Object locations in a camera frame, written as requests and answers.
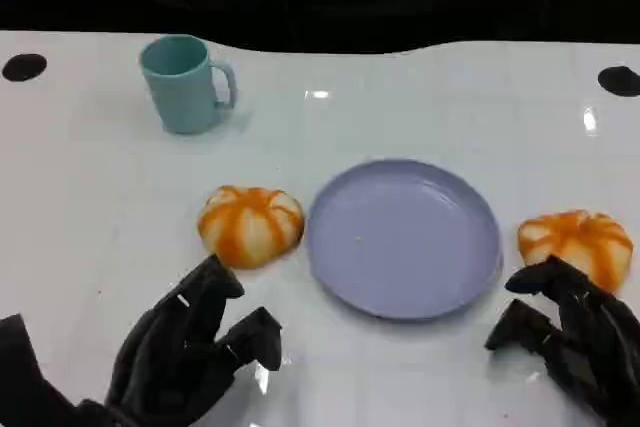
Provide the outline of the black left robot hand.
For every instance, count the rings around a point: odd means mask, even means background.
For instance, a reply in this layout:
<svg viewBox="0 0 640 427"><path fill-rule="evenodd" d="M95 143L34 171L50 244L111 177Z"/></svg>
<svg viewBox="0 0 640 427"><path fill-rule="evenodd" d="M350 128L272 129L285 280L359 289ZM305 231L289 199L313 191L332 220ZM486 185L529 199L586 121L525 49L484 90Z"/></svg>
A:
<svg viewBox="0 0 640 427"><path fill-rule="evenodd" d="M280 323L259 307L218 334L226 304L244 294L211 255L187 274L127 335L105 404L123 426L190 426L229 390L236 372L258 362L277 371Z"/></svg>

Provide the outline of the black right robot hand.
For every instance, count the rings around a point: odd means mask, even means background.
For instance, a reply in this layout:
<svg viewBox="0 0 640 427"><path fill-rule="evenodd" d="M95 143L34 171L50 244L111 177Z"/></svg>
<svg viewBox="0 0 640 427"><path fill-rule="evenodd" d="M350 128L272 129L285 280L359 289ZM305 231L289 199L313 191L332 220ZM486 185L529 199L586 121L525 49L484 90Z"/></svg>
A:
<svg viewBox="0 0 640 427"><path fill-rule="evenodd" d="M639 424L639 321L586 274L550 256L505 284L516 294L543 294L558 306L561 326L515 299L485 343L489 351L518 344L544 359L549 376L607 426Z"/></svg>

